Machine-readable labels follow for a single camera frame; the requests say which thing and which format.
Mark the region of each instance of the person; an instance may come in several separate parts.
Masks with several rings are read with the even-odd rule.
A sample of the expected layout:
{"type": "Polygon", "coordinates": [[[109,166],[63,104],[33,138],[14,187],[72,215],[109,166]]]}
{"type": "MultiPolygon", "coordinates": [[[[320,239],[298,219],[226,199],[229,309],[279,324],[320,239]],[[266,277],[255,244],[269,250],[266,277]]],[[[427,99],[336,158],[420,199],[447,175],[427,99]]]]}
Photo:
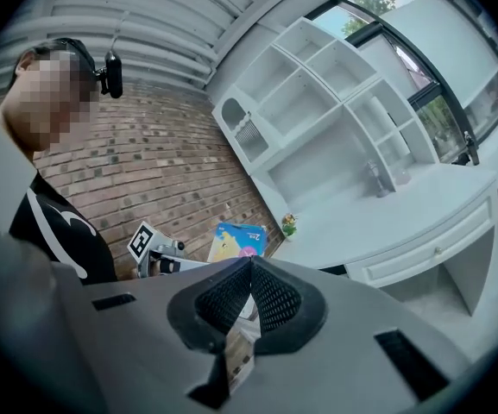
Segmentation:
{"type": "MultiPolygon", "coordinates": [[[[72,136],[97,112],[95,63],[70,38],[22,53],[0,104],[0,124],[30,161],[34,152],[72,136]]],[[[51,260],[72,266],[83,284],[117,280],[110,250],[97,230],[38,172],[9,233],[32,242],[51,260]]]]}

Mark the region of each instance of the tree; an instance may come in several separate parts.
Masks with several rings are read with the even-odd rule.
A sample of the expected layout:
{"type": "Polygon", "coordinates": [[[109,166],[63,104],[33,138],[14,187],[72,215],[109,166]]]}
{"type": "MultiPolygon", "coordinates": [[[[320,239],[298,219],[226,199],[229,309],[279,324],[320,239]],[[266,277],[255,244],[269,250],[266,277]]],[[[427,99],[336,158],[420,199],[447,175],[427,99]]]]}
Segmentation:
{"type": "MultiPolygon", "coordinates": [[[[376,16],[380,16],[385,12],[396,9],[395,0],[351,0],[353,3],[362,6],[376,16]]],[[[357,30],[363,28],[367,23],[356,16],[350,16],[351,20],[344,24],[343,32],[348,37],[357,30]]]]}

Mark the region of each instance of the white cabinet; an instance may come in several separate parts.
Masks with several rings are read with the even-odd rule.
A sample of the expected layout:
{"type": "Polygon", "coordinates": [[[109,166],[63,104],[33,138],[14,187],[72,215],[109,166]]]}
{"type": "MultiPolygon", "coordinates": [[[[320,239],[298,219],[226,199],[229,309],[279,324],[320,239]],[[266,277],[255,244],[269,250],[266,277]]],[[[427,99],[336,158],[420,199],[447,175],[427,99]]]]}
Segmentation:
{"type": "Polygon", "coordinates": [[[383,286],[495,225],[493,175],[440,165],[408,101],[353,46],[306,19],[256,57],[213,115],[276,222],[299,219],[277,259],[346,264],[352,279],[383,286]]]}

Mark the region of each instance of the white shelf unit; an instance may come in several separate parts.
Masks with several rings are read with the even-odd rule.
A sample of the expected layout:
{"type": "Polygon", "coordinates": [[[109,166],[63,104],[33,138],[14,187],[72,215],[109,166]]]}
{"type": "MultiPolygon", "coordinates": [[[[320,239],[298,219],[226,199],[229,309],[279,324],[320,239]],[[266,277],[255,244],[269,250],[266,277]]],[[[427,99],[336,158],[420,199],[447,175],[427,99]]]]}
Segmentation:
{"type": "Polygon", "coordinates": [[[306,19],[256,57],[213,113],[279,224],[289,211],[319,219],[325,203],[374,197],[368,161],[393,192],[406,188],[401,170],[413,177],[438,163],[407,100],[353,46],[306,19]]]}

